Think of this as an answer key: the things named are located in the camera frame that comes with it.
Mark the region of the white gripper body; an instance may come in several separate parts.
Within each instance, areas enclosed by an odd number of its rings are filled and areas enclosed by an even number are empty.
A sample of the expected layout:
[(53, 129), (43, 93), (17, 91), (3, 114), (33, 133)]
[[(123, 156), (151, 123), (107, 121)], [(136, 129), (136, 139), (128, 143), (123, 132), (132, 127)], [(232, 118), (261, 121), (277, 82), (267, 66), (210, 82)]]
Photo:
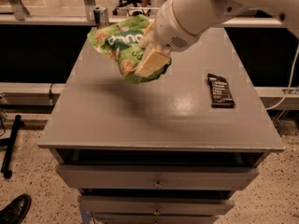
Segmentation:
[(158, 10), (153, 28), (157, 44), (181, 52), (199, 40), (195, 31), (199, 0), (167, 0)]

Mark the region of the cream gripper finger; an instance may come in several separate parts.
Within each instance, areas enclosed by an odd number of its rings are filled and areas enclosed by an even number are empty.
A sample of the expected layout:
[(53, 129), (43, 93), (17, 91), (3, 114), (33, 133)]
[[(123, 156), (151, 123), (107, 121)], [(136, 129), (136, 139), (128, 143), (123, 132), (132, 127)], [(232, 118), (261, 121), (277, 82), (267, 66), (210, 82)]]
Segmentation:
[(146, 28), (141, 40), (138, 42), (138, 46), (142, 49), (152, 49), (153, 45), (153, 23), (151, 23)]
[(170, 49), (161, 46), (148, 46), (135, 68), (135, 74), (139, 77), (149, 77), (169, 63), (170, 60)]

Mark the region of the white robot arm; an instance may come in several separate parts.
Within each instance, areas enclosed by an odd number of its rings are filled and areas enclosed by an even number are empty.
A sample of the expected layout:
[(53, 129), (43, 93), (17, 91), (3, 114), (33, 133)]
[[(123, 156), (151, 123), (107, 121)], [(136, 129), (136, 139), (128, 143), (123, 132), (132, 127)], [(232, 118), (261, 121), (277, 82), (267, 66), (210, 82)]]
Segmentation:
[(186, 50), (210, 27), (232, 19), (249, 7), (276, 18), (299, 36), (299, 0), (167, 0), (139, 42), (145, 51), (135, 74), (151, 76), (170, 61), (172, 51)]

